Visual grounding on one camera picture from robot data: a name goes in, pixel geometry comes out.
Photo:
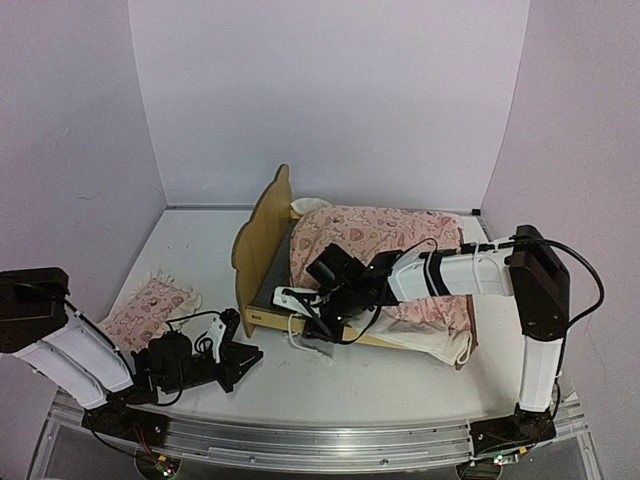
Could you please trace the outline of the pink ruffled unicorn pillow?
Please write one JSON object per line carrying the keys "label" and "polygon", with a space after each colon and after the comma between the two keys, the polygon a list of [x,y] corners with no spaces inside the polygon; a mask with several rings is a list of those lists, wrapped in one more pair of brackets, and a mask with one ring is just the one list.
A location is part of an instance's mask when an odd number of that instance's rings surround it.
{"label": "pink ruffled unicorn pillow", "polygon": [[[139,352],[170,330],[168,320],[197,313],[202,304],[202,294],[191,285],[162,269],[150,270],[112,306],[98,327],[117,347]],[[180,319],[178,329],[184,323]]]}

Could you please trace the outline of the wooden pet bed frame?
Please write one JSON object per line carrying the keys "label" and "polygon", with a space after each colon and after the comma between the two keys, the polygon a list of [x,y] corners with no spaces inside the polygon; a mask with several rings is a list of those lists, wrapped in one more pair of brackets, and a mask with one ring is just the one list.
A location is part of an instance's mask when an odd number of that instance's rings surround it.
{"label": "wooden pet bed frame", "polygon": [[231,264],[236,271],[236,299],[247,336],[252,336],[257,327],[287,330],[288,311],[275,306],[261,309],[252,303],[290,221],[297,219],[292,201],[290,168],[282,164],[236,236]]}

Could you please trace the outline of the pink unicorn print blanket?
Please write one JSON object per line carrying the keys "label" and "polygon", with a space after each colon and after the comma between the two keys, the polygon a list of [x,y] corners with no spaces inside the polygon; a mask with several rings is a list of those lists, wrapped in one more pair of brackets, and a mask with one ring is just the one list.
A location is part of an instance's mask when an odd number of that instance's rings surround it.
{"label": "pink unicorn print blanket", "polygon": [[[456,215],[396,208],[334,206],[299,199],[301,215],[290,237],[290,284],[317,290],[306,268],[331,243],[367,265],[383,251],[418,252],[458,247],[464,222]],[[472,300],[469,296],[422,299],[382,309],[365,334],[409,350],[421,351],[460,369],[474,349]]]}

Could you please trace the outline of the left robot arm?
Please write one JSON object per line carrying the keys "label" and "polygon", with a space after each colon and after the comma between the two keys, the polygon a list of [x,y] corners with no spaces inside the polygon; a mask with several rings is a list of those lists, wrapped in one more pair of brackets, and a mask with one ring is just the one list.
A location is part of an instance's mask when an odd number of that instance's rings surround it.
{"label": "left robot arm", "polygon": [[1,352],[69,393],[114,437],[134,428],[125,405],[169,407],[188,389],[216,383],[226,393],[263,357],[234,337],[235,309],[202,309],[202,297],[162,272],[150,273],[94,323],[73,305],[58,268],[1,274]]}

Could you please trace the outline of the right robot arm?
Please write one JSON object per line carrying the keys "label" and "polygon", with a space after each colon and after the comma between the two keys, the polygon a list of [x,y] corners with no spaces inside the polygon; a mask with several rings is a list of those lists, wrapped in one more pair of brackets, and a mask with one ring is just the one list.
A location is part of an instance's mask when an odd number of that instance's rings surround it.
{"label": "right robot arm", "polygon": [[[568,255],[593,279],[597,298],[571,315],[571,276],[560,256]],[[503,425],[514,443],[540,430],[542,412],[551,402],[561,370],[569,330],[598,310],[605,299],[603,281],[594,266],[573,248],[543,237],[531,225],[491,243],[422,251],[377,253],[363,263],[336,244],[327,246],[307,267],[318,283],[314,294],[296,297],[302,311],[330,341],[338,339],[347,320],[371,311],[375,324],[383,308],[453,296],[502,296],[514,299],[524,337],[524,360],[517,405]]]}

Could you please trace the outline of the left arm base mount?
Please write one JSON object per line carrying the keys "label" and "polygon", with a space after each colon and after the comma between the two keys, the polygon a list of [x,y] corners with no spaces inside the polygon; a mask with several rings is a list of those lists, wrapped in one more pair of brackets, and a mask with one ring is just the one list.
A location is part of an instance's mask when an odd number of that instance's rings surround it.
{"label": "left arm base mount", "polygon": [[106,440],[109,437],[135,443],[148,454],[154,447],[164,446],[169,423],[169,417],[163,414],[107,404],[85,410],[82,418],[82,426],[103,445],[116,448]]}

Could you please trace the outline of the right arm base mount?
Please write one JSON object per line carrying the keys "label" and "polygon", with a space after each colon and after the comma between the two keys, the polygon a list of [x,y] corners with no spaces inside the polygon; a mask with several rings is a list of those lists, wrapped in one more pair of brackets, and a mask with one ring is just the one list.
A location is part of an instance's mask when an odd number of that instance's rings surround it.
{"label": "right arm base mount", "polygon": [[473,456],[484,458],[553,440],[556,429],[549,411],[520,412],[472,422],[470,437]]}

